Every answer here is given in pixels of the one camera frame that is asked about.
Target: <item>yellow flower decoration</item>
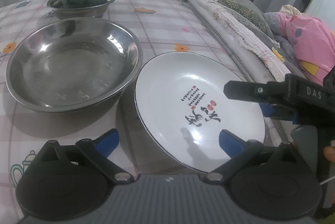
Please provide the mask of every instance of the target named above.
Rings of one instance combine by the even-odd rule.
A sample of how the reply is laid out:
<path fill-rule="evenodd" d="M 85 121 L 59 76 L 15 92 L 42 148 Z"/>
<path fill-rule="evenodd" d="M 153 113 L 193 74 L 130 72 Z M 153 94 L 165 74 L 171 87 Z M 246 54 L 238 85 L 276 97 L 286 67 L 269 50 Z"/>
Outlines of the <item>yellow flower decoration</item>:
<path fill-rule="evenodd" d="M 16 43 L 7 44 L 6 47 L 2 50 L 2 53 L 5 53 L 5 54 L 9 53 L 10 51 L 14 50 L 15 46 L 16 46 Z"/>
<path fill-rule="evenodd" d="M 189 47 L 187 47 L 187 46 L 185 46 L 185 45 L 181 45 L 181 44 L 178 44 L 178 43 L 176 43 L 175 44 L 175 51 L 189 51 L 190 50 L 190 48 Z"/>
<path fill-rule="evenodd" d="M 274 47 L 272 47 L 272 52 L 278 57 L 278 59 L 280 59 L 282 62 L 285 61 L 285 59 L 283 58 L 283 56 L 281 54 L 278 53 L 278 51 L 276 49 L 274 49 Z"/>

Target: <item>teapot print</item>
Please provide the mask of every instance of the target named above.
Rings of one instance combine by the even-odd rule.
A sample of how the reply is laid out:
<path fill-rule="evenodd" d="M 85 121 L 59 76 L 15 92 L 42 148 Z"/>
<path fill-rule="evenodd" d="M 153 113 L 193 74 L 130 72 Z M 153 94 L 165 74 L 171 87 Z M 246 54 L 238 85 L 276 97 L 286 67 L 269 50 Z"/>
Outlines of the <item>teapot print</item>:
<path fill-rule="evenodd" d="M 10 176 L 12 178 L 12 182 L 15 187 L 17 186 L 18 182 L 18 180 L 15 178 L 15 175 L 18 175 L 18 172 L 15 171 L 18 170 L 21 173 L 21 175 L 23 175 L 23 173 L 27 170 L 30 163 L 32 162 L 32 160 L 34 160 L 35 157 L 36 157 L 35 151 L 31 150 L 29 155 L 22 161 L 22 166 L 19 164 L 12 165 L 10 169 Z"/>

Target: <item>black round disc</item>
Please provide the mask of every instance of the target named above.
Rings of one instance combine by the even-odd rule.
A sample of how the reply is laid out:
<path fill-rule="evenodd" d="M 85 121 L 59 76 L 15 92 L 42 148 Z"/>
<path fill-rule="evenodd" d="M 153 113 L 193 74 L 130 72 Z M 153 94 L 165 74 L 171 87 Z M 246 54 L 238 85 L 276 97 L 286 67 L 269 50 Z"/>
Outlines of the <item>black round disc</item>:
<path fill-rule="evenodd" d="M 97 171 L 70 162 L 49 161 L 27 169 L 16 187 L 16 199 L 26 214 L 57 221 L 92 211 L 107 192 L 107 181 Z"/>
<path fill-rule="evenodd" d="M 252 166 L 231 181 L 237 204 L 253 215 L 272 220 L 298 218 L 313 213 L 321 188 L 313 174 L 291 162 Z"/>

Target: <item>table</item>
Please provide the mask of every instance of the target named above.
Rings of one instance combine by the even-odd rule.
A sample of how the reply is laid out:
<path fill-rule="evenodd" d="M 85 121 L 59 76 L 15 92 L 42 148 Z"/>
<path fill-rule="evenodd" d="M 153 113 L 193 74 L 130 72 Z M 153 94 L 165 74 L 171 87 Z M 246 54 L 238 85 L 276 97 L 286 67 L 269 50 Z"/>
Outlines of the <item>table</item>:
<path fill-rule="evenodd" d="M 26 169 L 50 139 L 73 145 L 116 128 L 120 144 L 108 158 L 134 176 L 140 172 L 195 173 L 165 154 L 146 133 L 134 105 L 134 83 L 120 97 L 73 113 L 37 113 L 14 100 L 5 82 L 6 64 L 27 35 L 58 20 L 46 7 L 47 1 L 28 0 L 0 8 L 0 223 L 13 224 L 23 217 L 13 184 L 21 174 L 17 169 L 11 174 L 12 166 Z M 224 64 L 244 78 L 200 20 L 177 1 L 116 0 L 103 18 L 129 28 L 139 38 L 143 64 L 165 52 L 191 51 Z"/>

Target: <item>gray ribbed panel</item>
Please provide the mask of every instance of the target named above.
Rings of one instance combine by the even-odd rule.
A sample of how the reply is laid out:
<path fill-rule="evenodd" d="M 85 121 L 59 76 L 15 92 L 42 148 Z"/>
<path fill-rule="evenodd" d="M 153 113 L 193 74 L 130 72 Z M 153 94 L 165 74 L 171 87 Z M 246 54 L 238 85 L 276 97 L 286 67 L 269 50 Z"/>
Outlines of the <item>gray ribbed panel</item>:
<path fill-rule="evenodd" d="M 107 201 L 84 217 L 46 222 L 28 217 L 22 224 L 316 224 L 303 218 L 280 222 L 252 216 L 233 203 L 223 187 L 197 175 L 141 175 L 116 186 Z"/>

